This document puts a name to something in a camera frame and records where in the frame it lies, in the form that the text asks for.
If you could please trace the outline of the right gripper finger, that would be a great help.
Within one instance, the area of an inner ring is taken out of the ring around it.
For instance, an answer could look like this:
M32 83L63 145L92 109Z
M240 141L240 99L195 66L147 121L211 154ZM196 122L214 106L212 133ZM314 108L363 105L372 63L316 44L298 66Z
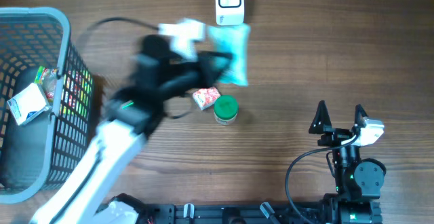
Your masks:
M332 132L332 123L324 100L318 103L316 114L309 128L309 134L325 134Z
M354 128L364 128L366 126L365 118L367 117L366 111L363 109L361 104L355 106L355 120Z

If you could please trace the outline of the teal tissue packet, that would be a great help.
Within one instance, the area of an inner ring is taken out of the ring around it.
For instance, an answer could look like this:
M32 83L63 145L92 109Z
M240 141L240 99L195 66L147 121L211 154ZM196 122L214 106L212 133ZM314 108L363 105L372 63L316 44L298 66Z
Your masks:
M236 86L248 86L248 40L250 26L208 26L208 38L214 50L230 54L232 58L215 57L214 68L223 69L218 78L220 83L232 83Z

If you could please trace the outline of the orange white snack packet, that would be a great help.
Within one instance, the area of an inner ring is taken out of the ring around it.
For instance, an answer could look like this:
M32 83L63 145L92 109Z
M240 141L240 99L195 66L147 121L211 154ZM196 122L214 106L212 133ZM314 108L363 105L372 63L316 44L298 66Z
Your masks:
M215 87L202 88L193 93L193 100L201 110L212 106L220 97L221 93Z

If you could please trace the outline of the green lid jar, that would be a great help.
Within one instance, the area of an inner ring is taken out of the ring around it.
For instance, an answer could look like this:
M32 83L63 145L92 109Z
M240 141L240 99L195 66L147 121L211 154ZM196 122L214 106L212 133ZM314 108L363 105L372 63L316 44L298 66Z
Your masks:
M238 112L239 104L233 96L220 96L214 103L214 117L219 124L229 125L233 123Z

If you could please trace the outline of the colourful gummy candy bag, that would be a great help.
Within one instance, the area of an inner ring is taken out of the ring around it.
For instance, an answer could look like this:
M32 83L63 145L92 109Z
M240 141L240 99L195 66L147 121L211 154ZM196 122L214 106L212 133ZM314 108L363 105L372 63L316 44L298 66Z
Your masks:
M39 84L42 87L49 104L52 104L54 101L56 84L58 80L57 71L57 69L49 69L47 67L40 66L34 80L36 84Z

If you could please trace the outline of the white blue carton box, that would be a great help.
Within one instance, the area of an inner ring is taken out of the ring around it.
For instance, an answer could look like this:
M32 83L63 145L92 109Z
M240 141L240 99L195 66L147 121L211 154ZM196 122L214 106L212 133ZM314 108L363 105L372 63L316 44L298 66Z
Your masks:
M31 83L23 91L9 99L7 105L18 126L28 124L51 108L43 88L36 83Z

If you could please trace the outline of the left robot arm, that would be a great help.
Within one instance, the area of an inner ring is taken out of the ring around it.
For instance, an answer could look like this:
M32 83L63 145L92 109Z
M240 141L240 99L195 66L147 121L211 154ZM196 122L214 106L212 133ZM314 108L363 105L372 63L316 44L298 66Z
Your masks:
M142 40L129 86L106 105L85 155L31 223L137 223L142 210L119 197L103 202L125 167L166 117L165 101L195 88L210 88L230 67L233 51L180 50L160 35Z

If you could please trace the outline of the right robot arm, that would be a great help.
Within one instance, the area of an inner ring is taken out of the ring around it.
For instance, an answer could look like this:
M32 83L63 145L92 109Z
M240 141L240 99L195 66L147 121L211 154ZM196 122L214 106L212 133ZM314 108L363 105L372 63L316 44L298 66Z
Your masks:
M334 128L322 100L309 133L319 134L318 145L330 150L332 159L327 162L336 184L335 194L324 195L317 220L320 223L382 223L377 200L387 169L378 160L363 160L359 150L373 145L383 135L383 122L368 117L363 107L357 105L353 127Z

